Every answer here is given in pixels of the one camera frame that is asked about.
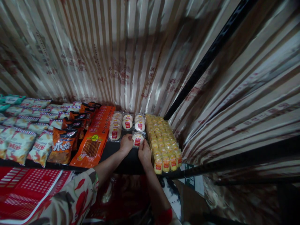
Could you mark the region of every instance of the red snack package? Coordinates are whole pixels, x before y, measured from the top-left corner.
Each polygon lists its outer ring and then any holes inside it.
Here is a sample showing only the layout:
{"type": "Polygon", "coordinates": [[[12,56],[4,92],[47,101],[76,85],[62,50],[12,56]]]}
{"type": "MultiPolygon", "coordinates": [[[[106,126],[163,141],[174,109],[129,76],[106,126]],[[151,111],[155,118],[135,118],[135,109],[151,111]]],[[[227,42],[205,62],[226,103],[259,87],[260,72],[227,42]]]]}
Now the red snack package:
{"type": "Polygon", "coordinates": [[[60,130],[54,127],[52,152],[47,162],[68,164],[77,133],[75,129],[60,130]]]}

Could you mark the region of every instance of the floral sleeve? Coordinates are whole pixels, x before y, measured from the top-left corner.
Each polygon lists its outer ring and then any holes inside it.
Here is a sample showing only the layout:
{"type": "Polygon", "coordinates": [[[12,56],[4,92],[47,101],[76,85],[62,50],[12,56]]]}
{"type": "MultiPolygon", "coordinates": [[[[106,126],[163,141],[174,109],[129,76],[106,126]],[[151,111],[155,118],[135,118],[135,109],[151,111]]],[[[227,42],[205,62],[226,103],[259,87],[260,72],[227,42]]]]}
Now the floral sleeve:
{"type": "Polygon", "coordinates": [[[44,206],[35,224],[81,224],[96,201],[98,176],[93,168],[79,174],[44,206]]]}

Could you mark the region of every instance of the orange snack bag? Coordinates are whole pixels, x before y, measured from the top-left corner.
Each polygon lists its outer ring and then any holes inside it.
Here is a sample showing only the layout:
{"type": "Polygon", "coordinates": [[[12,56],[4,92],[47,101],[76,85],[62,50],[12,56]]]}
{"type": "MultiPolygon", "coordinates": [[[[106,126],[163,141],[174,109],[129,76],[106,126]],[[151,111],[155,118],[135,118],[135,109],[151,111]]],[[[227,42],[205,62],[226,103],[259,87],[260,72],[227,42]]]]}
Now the orange snack bag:
{"type": "MultiPolygon", "coordinates": [[[[115,107],[111,106],[101,106],[100,109],[102,108],[109,108],[109,110],[112,110],[112,113],[115,111],[115,107]]],[[[107,141],[108,130],[109,121],[103,121],[102,123],[99,120],[93,120],[70,165],[84,168],[96,166],[102,156],[107,141]]]]}
{"type": "Polygon", "coordinates": [[[71,160],[71,151],[76,141],[78,131],[75,129],[60,130],[53,128],[53,146],[47,162],[68,164],[71,160]]]}

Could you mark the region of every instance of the person's right hand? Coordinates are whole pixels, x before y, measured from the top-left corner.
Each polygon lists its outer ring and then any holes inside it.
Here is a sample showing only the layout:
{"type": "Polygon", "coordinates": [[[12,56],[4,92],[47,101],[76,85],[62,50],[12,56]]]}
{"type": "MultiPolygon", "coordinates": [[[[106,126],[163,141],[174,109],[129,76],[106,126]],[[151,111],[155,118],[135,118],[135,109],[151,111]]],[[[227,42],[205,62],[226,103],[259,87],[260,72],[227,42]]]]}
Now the person's right hand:
{"type": "Polygon", "coordinates": [[[144,142],[141,143],[138,148],[138,158],[140,159],[145,172],[150,168],[153,169],[151,164],[151,150],[146,139],[144,139],[144,142]]]}

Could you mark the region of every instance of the black metal pole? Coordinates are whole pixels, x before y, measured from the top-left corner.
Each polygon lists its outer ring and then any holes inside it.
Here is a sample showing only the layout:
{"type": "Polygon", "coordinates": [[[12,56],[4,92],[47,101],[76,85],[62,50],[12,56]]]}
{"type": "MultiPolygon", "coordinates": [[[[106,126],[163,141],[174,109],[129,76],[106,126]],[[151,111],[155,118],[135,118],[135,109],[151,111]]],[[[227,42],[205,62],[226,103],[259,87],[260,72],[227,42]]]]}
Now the black metal pole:
{"type": "Polygon", "coordinates": [[[251,180],[237,180],[237,181],[216,181],[214,184],[217,186],[229,186],[229,185],[282,184],[282,183],[300,183],[300,176],[253,179],[253,180],[252,179],[251,180]]]}
{"type": "Polygon", "coordinates": [[[204,173],[214,173],[269,163],[282,159],[290,159],[292,157],[300,157],[299,148],[300,136],[292,137],[191,169],[170,172],[165,176],[172,179],[181,179],[201,175],[204,173]]]}
{"type": "Polygon", "coordinates": [[[170,119],[171,116],[175,113],[175,111],[183,102],[185,97],[189,94],[189,92],[192,90],[194,85],[197,83],[200,77],[207,70],[209,65],[218,55],[218,53],[225,45],[225,43],[228,41],[228,39],[236,31],[238,26],[241,24],[241,22],[247,16],[247,14],[252,9],[252,7],[256,4],[256,2],[257,0],[240,1],[237,8],[234,10],[233,14],[230,16],[227,23],[222,28],[221,32],[218,34],[217,38],[214,40],[211,47],[206,52],[205,56],[203,57],[203,59],[201,60],[201,62],[199,63],[199,65],[197,66],[197,68],[195,69],[195,71],[193,72],[193,74],[185,84],[185,86],[183,87],[182,91],[179,93],[178,97],[175,99],[174,103],[168,110],[167,114],[164,117],[165,120],[170,119]]]}

